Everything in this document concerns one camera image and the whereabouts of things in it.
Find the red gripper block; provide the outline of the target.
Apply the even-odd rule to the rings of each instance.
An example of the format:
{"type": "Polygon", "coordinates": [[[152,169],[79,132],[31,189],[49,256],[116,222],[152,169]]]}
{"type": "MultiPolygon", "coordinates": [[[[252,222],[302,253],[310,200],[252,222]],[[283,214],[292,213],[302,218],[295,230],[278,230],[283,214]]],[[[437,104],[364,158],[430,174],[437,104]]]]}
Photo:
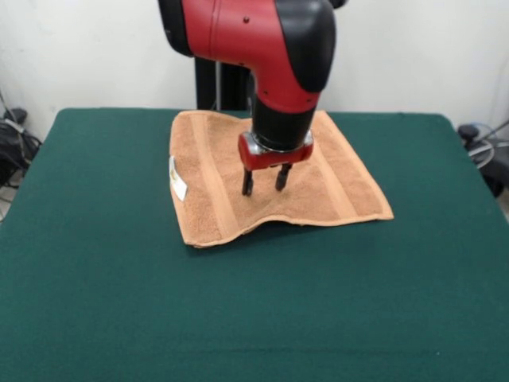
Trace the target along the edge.
{"type": "Polygon", "coordinates": [[[277,151],[270,150],[255,141],[255,136],[250,132],[243,132],[238,139],[240,160],[243,164],[242,195],[249,197],[252,194],[254,181],[253,172],[264,170],[269,167],[282,166],[278,172],[275,189],[282,191],[286,187],[289,172],[294,163],[303,162],[310,158],[313,152],[313,134],[308,131],[301,146],[295,150],[277,151]]]}

